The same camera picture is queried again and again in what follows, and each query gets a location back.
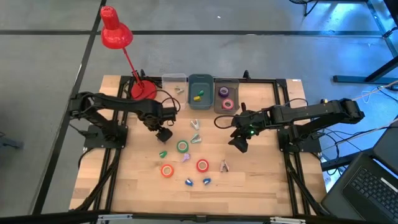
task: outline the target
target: red desk lamp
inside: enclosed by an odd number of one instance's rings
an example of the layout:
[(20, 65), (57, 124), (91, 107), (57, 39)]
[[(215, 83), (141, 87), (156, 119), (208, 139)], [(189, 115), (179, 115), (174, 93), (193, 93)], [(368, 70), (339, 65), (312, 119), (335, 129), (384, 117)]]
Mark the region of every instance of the red desk lamp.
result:
[(154, 99), (156, 97), (156, 86), (148, 80), (141, 80), (137, 71), (132, 66), (130, 57), (127, 54), (126, 47), (132, 42), (132, 32), (130, 29), (119, 22), (116, 10), (111, 6), (101, 8), (101, 18), (104, 21), (104, 27), (101, 31), (102, 44), (109, 49), (123, 49), (132, 69), (132, 74), (137, 82), (132, 86), (131, 96), (135, 100), (144, 98)]

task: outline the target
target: laptop keyboard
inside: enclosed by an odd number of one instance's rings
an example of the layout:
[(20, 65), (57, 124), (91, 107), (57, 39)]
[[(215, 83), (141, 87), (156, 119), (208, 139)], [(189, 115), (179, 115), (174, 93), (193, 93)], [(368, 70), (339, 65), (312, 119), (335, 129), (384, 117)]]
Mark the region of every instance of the laptop keyboard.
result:
[(359, 193), (398, 223), (398, 193), (365, 168), (349, 182)]

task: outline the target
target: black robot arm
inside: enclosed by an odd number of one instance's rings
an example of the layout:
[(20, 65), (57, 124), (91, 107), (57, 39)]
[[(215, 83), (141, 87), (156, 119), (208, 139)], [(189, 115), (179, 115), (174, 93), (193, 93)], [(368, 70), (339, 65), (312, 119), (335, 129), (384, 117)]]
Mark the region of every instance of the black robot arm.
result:
[(100, 128), (104, 138), (108, 141), (117, 140), (123, 132), (119, 131), (117, 122), (107, 120), (98, 113), (98, 110), (111, 109), (135, 113), (149, 131), (158, 131), (156, 136), (162, 142), (166, 142), (172, 136), (172, 132), (162, 125), (165, 121), (174, 122), (177, 114), (175, 107), (164, 108), (161, 103), (155, 100), (136, 101), (90, 92), (75, 95), (70, 100), (69, 109), (71, 119), (84, 118), (88, 120)]
[[(247, 139), (259, 135), (266, 129), (283, 129), (287, 133), (286, 142), (299, 150), (303, 139), (318, 130), (337, 123), (356, 124), (364, 118), (357, 102), (349, 99), (332, 100), (300, 108), (274, 105), (260, 111), (246, 110), (242, 103), (242, 110), (243, 112), (235, 115), (232, 120), (231, 126), (236, 130), (231, 134), (233, 139), (228, 143), (236, 146), (241, 152), (248, 150)], [(293, 124), (294, 121), (312, 118), (316, 119), (307, 124)]]

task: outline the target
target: tape roll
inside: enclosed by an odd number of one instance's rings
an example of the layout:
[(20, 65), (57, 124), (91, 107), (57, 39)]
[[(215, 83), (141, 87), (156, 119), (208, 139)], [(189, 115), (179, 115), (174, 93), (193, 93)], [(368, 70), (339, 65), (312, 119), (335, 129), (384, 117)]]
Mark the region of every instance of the tape roll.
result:
[(229, 94), (229, 90), (228, 90), (228, 88), (226, 88), (225, 86), (221, 87), (220, 90), (218, 90), (218, 95), (219, 95), (220, 97), (223, 97), (223, 98), (224, 98), (224, 97), (227, 97), (228, 94)]
[(206, 159), (200, 159), (197, 162), (197, 170), (199, 172), (206, 172), (209, 169), (209, 162)]
[(188, 142), (186, 142), (185, 140), (181, 140), (179, 142), (177, 142), (177, 151), (181, 152), (181, 153), (186, 153), (188, 152)]
[(231, 99), (223, 100), (223, 109), (231, 110), (234, 108), (234, 102)]
[(169, 177), (173, 176), (174, 168), (169, 164), (164, 164), (160, 170), (160, 173), (164, 177), (169, 178)]

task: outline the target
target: red tape roll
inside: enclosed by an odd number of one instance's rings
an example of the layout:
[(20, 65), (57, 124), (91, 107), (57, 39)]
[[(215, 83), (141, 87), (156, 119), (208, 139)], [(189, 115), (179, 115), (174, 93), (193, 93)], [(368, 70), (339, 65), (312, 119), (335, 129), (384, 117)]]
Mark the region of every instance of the red tape roll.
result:
[[(165, 170), (166, 170), (167, 168), (170, 169), (170, 172), (169, 172), (168, 174), (165, 173)], [(166, 178), (171, 177), (171, 176), (173, 176), (174, 168), (173, 168), (171, 165), (164, 164), (164, 165), (162, 166), (161, 170), (160, 170), (160, 173), (161, 173), (164, 177), (166, 177)]]
[[(205, 168), (201, 168), (201, 167), (200, 167), (200, 164), (206, 164)], [(206, 172), (206, 171), (208, 171), (208, 169), (209, 169), (209, 162), (207, 162), (206, 159), (200, 159), (200, 160), (198, 160), (198, 162), (197, 162), (197, 170), (198, 170), (199, 172)]]
[(231, 99), (223, 100), (223, 109), (230, 110), (234, 108), (234, 102)]

